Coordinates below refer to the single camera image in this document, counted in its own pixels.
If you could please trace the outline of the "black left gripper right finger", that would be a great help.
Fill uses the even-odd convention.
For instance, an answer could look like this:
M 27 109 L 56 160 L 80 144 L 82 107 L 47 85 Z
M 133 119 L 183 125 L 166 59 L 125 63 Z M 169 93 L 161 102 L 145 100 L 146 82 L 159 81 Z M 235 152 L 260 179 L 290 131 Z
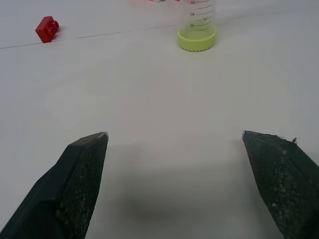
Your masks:
M 319 167 L 295 140 L 243 131 L 260 196 L 286 239 L 319 237 Z

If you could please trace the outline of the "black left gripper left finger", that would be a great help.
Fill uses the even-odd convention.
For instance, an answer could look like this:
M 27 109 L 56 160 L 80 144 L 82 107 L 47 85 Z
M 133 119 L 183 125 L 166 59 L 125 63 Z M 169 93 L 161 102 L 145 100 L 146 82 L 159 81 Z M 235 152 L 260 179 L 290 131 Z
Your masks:
M 0 233 L 2 239 L 83 239 L 99 195 L 109 136 L 69 144 L 33 185 Z

